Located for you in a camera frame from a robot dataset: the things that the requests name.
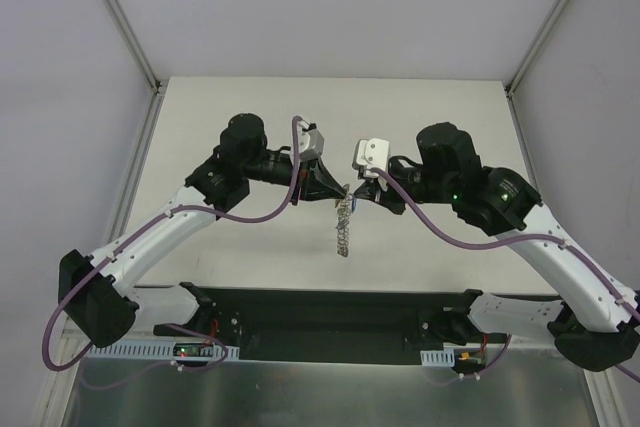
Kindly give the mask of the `silver disc with key rings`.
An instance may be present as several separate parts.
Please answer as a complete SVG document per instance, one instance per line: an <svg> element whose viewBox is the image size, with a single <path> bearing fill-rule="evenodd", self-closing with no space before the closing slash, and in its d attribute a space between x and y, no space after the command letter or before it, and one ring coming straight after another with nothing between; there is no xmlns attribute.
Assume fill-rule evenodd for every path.
<svg viewBox="0 0 640 427"><path fill-rule="evenodd" d="M354 196L349 193L343 199L336 202L336 252L341 257L349 256L350 220L353 212L350 202Z"/></svg>

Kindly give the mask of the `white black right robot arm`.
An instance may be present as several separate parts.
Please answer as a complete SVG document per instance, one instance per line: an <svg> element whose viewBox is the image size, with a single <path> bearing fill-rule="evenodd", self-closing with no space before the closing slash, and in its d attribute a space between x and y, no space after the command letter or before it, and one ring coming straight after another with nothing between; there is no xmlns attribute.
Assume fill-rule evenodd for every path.
<svg viewBox="0 0 640 427"><path fill-rule="evenodd" d="M393 156L379 138L357 142L355 196L396 215L411 209L444 242L469 251L508 247L558 294L527 301L468 290L469 304L429 320L444 342L481 334L551 343L574 365L621 367L639 348L639 296L601 267L567 233L519 173L482 164L471 136L449 122L416 136L417 162Z"/></svg>

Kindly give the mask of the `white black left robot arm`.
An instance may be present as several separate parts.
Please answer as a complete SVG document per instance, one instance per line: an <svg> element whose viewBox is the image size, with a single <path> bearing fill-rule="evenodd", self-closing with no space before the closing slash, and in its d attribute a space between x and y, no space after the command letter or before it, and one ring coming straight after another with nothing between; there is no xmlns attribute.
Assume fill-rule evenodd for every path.
<svg viewBox="0 0 640 427"><path fill-rule="evenodd" d="M144 291L137 286L141 278L215 221L265 223L300 201L345 196L322 162L324 138L317 126L296 116L291 133L290 145L270 150L259 116L232 117L212 154L148 220L89 255L72 250L60 260L60 309L91 346L108 347L137 326L178 324L188 335L204 334L211 324L210 299L188 283ZM232 214L249 196L253 181L286 187L285 199L275 213L261 217Z"/></svg>

